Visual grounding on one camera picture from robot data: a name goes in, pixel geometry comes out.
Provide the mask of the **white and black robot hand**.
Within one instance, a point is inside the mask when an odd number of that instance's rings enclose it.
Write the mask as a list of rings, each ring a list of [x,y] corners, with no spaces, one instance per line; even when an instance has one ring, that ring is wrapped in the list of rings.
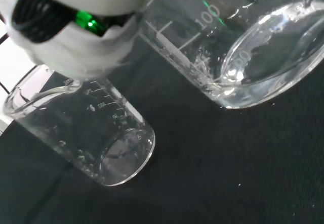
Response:
[[[1,0],[14,43],[31,60],[77,80],[96,79],[131,52],[147,0]]]

